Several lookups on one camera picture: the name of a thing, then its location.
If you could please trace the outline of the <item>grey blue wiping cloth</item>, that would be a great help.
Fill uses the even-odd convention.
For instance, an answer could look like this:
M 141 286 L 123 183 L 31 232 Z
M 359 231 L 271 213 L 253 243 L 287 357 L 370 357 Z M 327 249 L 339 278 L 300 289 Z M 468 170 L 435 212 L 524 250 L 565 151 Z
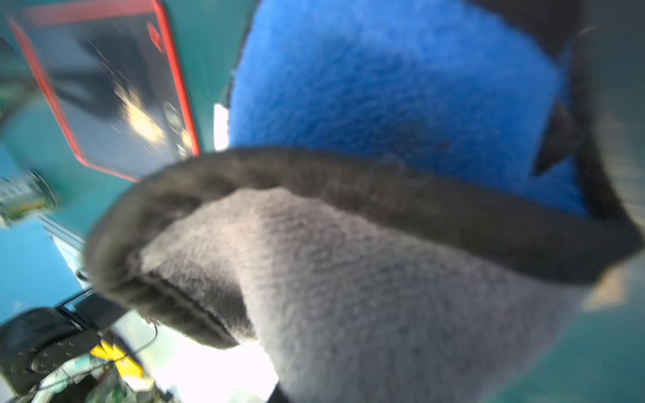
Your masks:
M 589 114 L 582 1 L 261 1 L 229 145 L 88 236 L 105 297 L 257 342 L 272 401 L 480 402 L 643 249 Z

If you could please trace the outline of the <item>red framed drawing tablet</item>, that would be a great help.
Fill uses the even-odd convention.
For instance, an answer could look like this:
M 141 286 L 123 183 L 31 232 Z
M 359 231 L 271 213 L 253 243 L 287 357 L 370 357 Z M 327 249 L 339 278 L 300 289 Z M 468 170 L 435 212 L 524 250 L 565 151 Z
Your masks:
M 8 23 L 82 165 L 137 181 L 200 154 L 163 3 L 56 3 Z

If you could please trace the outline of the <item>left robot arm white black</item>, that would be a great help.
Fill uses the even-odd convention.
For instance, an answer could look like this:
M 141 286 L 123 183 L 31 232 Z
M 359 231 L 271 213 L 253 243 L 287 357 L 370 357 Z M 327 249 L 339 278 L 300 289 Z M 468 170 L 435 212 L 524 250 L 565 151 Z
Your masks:
M 22 312 L 1 324 L 1 375 L 28 396 L 62 364 L 90 353 L 127 312 L 91 290 Z

